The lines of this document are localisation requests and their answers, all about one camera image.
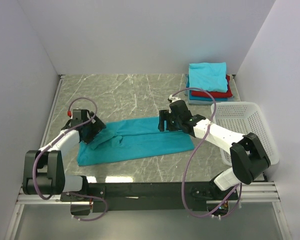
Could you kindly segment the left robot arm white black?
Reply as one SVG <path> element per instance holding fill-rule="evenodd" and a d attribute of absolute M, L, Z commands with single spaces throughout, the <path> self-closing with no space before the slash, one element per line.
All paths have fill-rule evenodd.
<path fill-rule="evenodd" d="M 37 195 L 40 191 L 47 198 L 67 192 L 88 191 L 86 176 L 65 174 L 63 157 L 77 144 L 91 143 L 106 125 L 87 109 L 74 109 L 68 113 L 70 119 L 55 139 L 25 154 L 22 190 L 26 195 Z"/>

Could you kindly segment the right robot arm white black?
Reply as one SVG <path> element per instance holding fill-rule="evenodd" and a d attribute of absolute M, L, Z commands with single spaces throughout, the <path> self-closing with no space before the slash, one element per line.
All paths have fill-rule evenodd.
<path fill-rule="evenodd" d="M 221 191 L 240 183 L 249 185 L 271 166 L 270 158 L 255 133 L 237 133 L 202 115 L 193 115 L 181 99 L 172 101 L 169 109 L 159 111 L 158 130 L 182 131 L 227 152 L 230 155 L 231 167 L 211 181 Z"/>

